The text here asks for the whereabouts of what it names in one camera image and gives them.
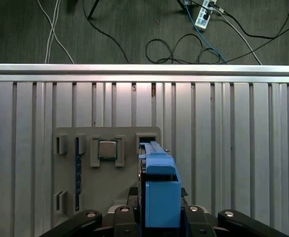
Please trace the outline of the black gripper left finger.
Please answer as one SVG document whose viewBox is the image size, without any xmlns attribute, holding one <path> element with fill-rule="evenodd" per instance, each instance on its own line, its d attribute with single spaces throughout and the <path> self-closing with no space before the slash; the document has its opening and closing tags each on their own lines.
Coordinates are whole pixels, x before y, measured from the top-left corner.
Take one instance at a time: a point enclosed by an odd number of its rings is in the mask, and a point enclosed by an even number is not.
<svg viewBox="0 0 289 237">
<path fill-rule="evenodd" d="M 137 192 L 129 188 L 126 205 L 112 206 L 106 215 L 96 210 L 79 212 L 42 234 L 42 237 L 137 237 Z"/>
</svg>

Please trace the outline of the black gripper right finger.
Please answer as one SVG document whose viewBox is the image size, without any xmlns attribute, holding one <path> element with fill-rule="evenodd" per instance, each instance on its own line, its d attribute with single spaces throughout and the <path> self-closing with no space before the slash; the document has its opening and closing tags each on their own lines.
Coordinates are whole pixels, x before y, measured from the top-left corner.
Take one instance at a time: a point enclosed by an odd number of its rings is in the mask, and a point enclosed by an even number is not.
<svg viewBox="0 0 289 237">
<path fill-rule="evenodd" d="M 225 209 L 216 215 L 204 207 L 189 205 L 187 192 L 181 189 L 181 236 L 185 237 L 286 237 L 262 222 L 239 211 Z"/>
</svg>

